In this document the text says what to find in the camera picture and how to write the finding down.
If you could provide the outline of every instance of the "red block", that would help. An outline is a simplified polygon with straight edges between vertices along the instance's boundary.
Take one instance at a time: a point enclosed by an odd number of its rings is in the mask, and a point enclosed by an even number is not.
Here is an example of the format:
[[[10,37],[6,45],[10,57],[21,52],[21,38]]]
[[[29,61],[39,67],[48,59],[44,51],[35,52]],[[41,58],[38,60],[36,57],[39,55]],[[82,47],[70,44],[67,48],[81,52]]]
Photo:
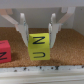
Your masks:
[[[11,61],[11,48],[7,40],[0,41],[0,63]]]

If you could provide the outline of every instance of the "letter block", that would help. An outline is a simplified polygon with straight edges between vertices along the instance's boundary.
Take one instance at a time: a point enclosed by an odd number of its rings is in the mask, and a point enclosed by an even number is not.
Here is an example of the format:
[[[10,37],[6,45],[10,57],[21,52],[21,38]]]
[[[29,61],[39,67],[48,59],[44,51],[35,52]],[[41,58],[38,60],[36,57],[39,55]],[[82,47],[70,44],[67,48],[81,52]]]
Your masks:
[[[0,41],[0,63],[11,61],[11,48],[7,40]]]
[[[50,60],[49,33],[29,34],[28,51],[31,60]]]

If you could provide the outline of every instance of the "brown carpet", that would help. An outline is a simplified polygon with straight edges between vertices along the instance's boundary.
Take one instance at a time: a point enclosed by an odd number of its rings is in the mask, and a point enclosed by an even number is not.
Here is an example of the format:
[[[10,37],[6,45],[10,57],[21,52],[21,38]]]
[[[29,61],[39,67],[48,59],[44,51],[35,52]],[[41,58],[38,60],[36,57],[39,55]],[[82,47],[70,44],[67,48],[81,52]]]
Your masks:
[[[48,29],[31,28],[30,33],[47,33]],[[0,67],[84,65],[84,36],[73,29],[62,29],[57,34],[49,61],[31,61],[21,35],[15,28],[0,28],[0,40],[11,45],[12,61]]]

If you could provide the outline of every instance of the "yellow block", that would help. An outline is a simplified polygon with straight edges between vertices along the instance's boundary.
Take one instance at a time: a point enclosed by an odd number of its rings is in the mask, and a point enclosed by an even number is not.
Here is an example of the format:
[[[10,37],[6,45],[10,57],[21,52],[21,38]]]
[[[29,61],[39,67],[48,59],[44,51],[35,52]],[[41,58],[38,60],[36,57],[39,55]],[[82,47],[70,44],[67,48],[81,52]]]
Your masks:
[[[50,60],[49,33],[29,34],[28,51],[31,60]]]

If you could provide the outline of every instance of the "cork board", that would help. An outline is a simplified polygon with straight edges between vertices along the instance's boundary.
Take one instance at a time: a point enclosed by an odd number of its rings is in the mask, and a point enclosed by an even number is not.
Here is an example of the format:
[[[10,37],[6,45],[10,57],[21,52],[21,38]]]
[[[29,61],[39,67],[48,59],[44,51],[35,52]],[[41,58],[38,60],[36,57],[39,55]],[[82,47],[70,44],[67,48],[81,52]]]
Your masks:
[[[30,33],[47,33],[47,28],[30,28]],[[0,64],[5,67],[84,65],[84,36],[73,29],[58,32],[54,47],[50,49],[50,60],[31,61],[27,47],[15,28],[0,28],[0,41],[8,40],[12,61]]]

